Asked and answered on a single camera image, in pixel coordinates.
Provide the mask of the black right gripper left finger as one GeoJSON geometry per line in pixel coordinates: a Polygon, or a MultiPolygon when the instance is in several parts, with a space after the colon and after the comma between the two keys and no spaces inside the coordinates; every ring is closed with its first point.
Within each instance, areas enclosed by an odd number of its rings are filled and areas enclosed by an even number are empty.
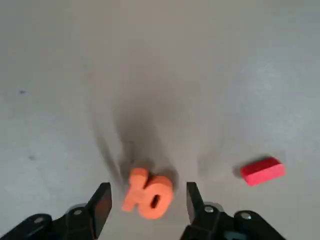
{"type": "Polygon", "coordinates": [[[97,240],[112,209],[109,182],[99,185],[90,200],[53,220],[46,213],[25,218],[0,238],[2,240],[97,240]]]}

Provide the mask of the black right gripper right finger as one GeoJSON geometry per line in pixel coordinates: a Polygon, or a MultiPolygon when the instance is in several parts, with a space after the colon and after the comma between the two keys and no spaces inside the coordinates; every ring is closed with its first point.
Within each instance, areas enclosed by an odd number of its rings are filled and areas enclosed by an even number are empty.
{"type": "Polygon", "coordinates": [[[186,206],[190,220],[182,240],[283,240],[284,237],[259,214],[250,210],[229,216],[203,201],[195,182],[186,183],[186,206]]]}

